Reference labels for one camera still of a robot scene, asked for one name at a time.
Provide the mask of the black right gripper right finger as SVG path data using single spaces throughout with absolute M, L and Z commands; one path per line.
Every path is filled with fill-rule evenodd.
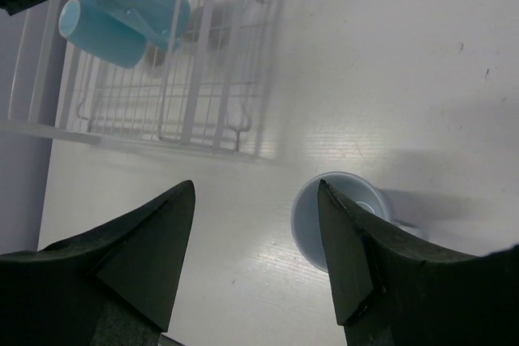
M 482 257 L 407 233 L 318 188 L 337 323 L 349 345 L 515 345 L 518 249 Z

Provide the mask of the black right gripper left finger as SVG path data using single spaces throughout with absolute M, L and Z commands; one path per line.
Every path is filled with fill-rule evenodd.
M 158 344 L 194 212 L 195 187 L 184 181 L 85 233 L 4 254 L 2 344 Z

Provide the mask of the round light blue mug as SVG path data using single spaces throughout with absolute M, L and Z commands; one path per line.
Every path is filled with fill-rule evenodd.
M 142 34 L 104 12 L 93 0 L 68 0 L 58 30 L 77 48 L 122 68 L 136 66 L 147 48 Z

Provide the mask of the grey footed mug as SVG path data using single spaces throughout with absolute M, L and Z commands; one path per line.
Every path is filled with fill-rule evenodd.
M 332 171 L 313 177 L 298 192 L 291 211 L 291 231 L 302 256 L 317 269 L 327 272 L 327 263 L 320 232 L 318 189 L 322 180 L 335 186 L 361 208 L 424 240 L 424 229 L 397 220 L 389 198 L 364 178 L 352 173 Z

